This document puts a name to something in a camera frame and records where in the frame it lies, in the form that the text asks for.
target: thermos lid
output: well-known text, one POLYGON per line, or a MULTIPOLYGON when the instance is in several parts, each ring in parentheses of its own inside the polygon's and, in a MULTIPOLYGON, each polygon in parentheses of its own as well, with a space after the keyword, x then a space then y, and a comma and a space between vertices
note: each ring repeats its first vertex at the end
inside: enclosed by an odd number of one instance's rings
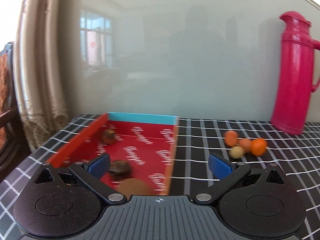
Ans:
POLYGON ((295 11, 285 12, 283 15, 280 16, 280 19, 284 20, 284 17, 292 17, 298 21, 304 22, 309 26, 311 26, 311 22, 307 21, 305 17, 298 12, 295 12, 295 11))

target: yellow fruit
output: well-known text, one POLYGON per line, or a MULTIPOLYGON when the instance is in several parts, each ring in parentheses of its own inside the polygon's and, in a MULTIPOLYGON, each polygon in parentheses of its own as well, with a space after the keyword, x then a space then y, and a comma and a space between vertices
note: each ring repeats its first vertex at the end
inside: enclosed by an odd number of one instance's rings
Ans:
POLYGON ((244 155, 244 149, 240 146, 234 146, 229 151, 229 155, 234 159, 239 159, 244 155))

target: small round fruit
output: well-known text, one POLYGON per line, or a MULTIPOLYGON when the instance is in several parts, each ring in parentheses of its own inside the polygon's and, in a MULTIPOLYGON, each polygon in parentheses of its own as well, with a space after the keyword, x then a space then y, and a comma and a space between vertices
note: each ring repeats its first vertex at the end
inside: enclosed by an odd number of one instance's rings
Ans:
POLYGON ((238 144, 238 139, 232 136, 228 136, 224 139, 224 143, 229 147, 233 147, 238 144))
POLYGON ((267 141, 262 138, 255 139, 251 142, 251 153, 254 156, 261 156, 266 152, 267 141))
POLYGON ((232 130, 225 132, 224 143, 229 147, 236 146, 238 144, 238 133, 232 130))
POLYGON ((239 159, 244 155, 244 149, 240 146, 234 146, 229 151, 229 155, 234 159, 239 159))
POLYGON ((125 179, 120 184, 120 187, 117 188, 121 194, 125 195, 127 199, 131 195, 143 195, 143 196, 155 196, 156 192, 153 188, 147 185, 140 179, 125 179))
POLYGON ((132 167, 128 161, 115 160, 110 164, 108 173, 114 181, 121 181, 131 176, 132 167))
POLYGON ((246 153, 251 151, 251 140, 248 138, 244 138, 239 140, 239 146, 244 149, 246 153))
POLYGON ((238 133, 236 131, 233 131, 233 130, 229 130, 229 131, 226 131, 224 133, 224 137, 225 138, 229 138, 229 137, 234 137, 234 138, 238 138, 238 133))
POLYGON ((114 144, 116 142, 115 135, 116 133, 112 129, 104 130, 101 136, 101 140, 107 145, 114 144))

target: blue gripper pad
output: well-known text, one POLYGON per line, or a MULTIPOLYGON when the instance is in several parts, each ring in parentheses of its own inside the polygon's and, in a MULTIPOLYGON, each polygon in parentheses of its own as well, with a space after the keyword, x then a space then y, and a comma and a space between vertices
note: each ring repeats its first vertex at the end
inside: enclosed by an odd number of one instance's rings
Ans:
POLYGON ((93 159, 87 165, 87 171, 97 179, 101 179, 101 177, 109 170, 110 156, 108 154, 103 154, 102 156, 93 159))
POLYGON ((232 167, 214 155, 209 156, 209 169, 218 179, 223 179, 232 172, 232 167))

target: pink thermos handle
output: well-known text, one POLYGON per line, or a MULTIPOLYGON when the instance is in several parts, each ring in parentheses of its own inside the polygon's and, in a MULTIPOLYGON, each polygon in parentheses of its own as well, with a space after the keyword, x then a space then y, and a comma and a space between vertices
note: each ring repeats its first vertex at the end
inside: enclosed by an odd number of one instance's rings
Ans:
MULTIPOLYGON (((315 49, 320 50, 320 41, 313 40, 313 46, 315 47, 315 49)), ((320 85, 320 77, 318 78, 317 84, 312 85, 311 92, 315 92, 318 89, 319 85, 320 85)))

